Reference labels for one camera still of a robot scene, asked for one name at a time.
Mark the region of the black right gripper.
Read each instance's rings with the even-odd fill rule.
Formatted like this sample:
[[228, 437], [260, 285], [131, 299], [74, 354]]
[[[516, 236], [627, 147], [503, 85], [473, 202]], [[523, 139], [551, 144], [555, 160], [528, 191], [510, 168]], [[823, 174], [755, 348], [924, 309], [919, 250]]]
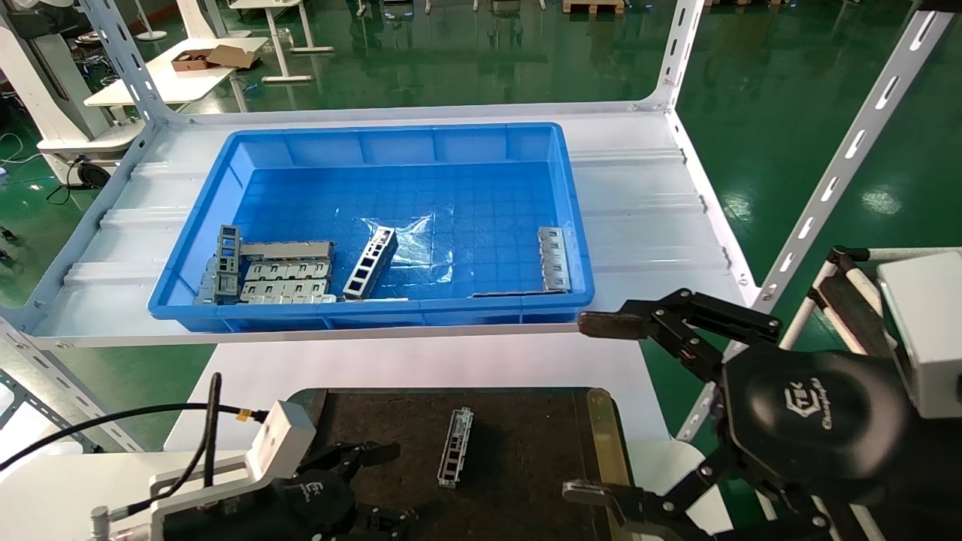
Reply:
[[747, 349], [721, 371], [728, 433], [666, 495], [571, 480], [571, 503], [608, 508], [627, 532], [663, 540], [825, 540], [827, 516], [798, 500], [787, 517], [702, 530], [688, 510], [725, 477], [837, 503], [960, 513], [960, 421], [918, 414], [894, 362], [852, 352]]

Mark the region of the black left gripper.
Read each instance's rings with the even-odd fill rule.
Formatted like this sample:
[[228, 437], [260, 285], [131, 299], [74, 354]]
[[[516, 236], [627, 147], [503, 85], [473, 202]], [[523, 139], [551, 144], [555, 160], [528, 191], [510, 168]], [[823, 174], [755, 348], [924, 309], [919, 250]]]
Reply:
[[419, 520], [415, 510], [354, 508], [355, 497], [343, 481], [353, 479], [361, 468], [387, 464], [399, 456], [398, 442], [323, 446], [302, 459], [301, 476], [295, 479], [275, 480], [243, 495], [169, 514], [162, 521], [162, 538], [409, 540]]

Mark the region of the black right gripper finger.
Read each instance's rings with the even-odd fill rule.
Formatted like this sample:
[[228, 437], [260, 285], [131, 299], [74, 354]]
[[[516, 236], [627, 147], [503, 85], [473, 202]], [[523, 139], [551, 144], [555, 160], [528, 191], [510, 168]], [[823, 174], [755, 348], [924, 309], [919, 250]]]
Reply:
[[735, 341], [775, 343], [782, 322], [721, 298], [680, 289], [656, 301], [628, 299], [618, 311], [583, 311], [578, 318], [581, 334], [625, 341], [650, 339], [702, 382], [722, 379], [724, 354], [697, 334], [697, 330]]

